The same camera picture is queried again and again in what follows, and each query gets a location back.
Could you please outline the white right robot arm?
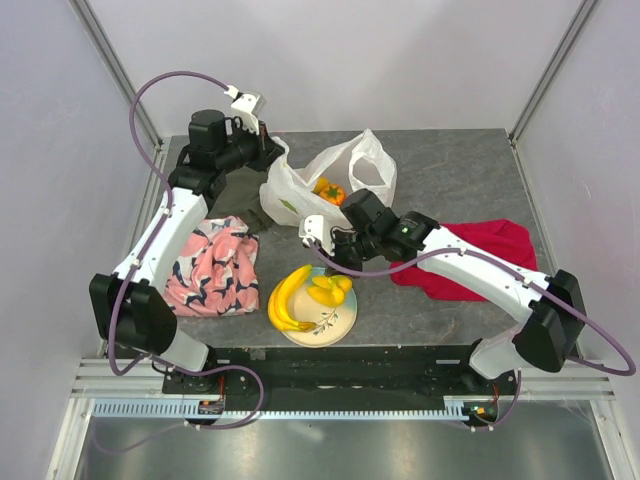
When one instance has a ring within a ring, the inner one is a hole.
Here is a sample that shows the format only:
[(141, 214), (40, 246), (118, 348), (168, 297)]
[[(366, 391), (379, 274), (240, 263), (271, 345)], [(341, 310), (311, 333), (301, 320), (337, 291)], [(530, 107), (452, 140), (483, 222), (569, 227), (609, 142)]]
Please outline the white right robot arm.
[(349, 195), (340, 207), (349, 233), (333, 236), (334, 261), (350, 271), (384, 257), (415, 260), (419, 270), (451, 280), (500, 307), (516, 326), (471, 346), (458, 381), (477, 394), (503, 373), (523, 366), (557, 373), (574, 354), (585, 310), (578, 279), (558, 270), (549, 276), (518, 267), (463, 240), (418, 212), (396, 216), (370, 190)]

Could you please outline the yellow fake pepper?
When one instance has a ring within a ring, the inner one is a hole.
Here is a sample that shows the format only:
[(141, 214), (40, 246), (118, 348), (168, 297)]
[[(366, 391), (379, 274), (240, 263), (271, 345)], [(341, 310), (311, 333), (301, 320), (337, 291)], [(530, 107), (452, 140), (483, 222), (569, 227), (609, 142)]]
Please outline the yellow fake pepper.
[(310, 297), (326, 307), (341, 306), (352, 290), (352, 280), (343, 275), (315, 276), (307, 287)]

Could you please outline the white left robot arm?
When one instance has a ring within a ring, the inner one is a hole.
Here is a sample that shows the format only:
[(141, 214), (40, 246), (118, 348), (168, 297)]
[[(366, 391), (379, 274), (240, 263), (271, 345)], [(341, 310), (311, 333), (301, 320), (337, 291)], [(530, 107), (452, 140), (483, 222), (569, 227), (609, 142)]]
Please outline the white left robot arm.
[(285, 149), (253, 113), (233, 108), (194, 113), (189, 142), (169, 174), (168, 189), (151, 223), (129, 255), (110, 274), (89, 284), (99, 335), (185, 372), (185, 382), (208, 393), (219, 382), (214, 352), (178, 326), (162, 294), (172, 266), (195, 227), (226, 186), (229, 173), (248, 167), (266, 171)]

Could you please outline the yellow fake banana bunch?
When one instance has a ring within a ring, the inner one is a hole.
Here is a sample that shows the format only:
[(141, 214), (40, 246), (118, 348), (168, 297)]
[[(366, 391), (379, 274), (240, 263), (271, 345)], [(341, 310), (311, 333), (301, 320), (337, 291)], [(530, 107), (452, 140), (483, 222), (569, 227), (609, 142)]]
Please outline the yellow fake banana bunch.
[(289, 300), (309, 279), (312, 273), (310, 264), (299, 267), (283, 279), (272, 291), (267, 313), (272, 325), (279, 331), (309, 332), (317, 325), (314, 322), (296, 320), (289, 313)]

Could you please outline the white plastic bag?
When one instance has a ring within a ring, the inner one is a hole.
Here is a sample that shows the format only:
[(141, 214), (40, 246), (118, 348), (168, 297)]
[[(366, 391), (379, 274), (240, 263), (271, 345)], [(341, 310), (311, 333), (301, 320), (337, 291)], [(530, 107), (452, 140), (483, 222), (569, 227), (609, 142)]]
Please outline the white plastic bag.
[(385, 206), (392, 205), (397, 165), (371, 130), (324, 149), (302, 168), (290, 163), (290, 147), (283, 139), (276, 137), (274, 141), (284, 153), (270, 166), (259, 196), (263, 211), (276, 224), (297, 227), (307, 216), (322, 214), (332, 225), (350, 226), (338, 206), (313, 192), (321, 178), (343, 188), (346, 194), (368, 189)]

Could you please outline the yellow fake mango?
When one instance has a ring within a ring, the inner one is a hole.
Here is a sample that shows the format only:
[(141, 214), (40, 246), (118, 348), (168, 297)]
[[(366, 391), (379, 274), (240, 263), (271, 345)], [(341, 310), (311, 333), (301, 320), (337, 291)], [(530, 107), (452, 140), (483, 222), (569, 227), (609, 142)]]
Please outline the yellow fake mango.
[(312, 190), (312, 192), (316, 195), (319, 195), (320, 192), (325, 189), (330, 184), (329, 180), (324, 177), (319, 177), (316, 181), (316, 184)]

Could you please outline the orange fake persimmon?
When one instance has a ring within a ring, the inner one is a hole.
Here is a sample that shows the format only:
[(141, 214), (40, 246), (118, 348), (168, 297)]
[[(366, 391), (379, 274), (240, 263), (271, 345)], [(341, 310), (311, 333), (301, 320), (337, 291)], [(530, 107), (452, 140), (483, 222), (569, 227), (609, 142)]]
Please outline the orange fake persimmon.
[(345, 190), (341, 186), (333, 183), (326, 184), (319, 192), (319, 196), (336, 206), (341, 206), (347, 197)]

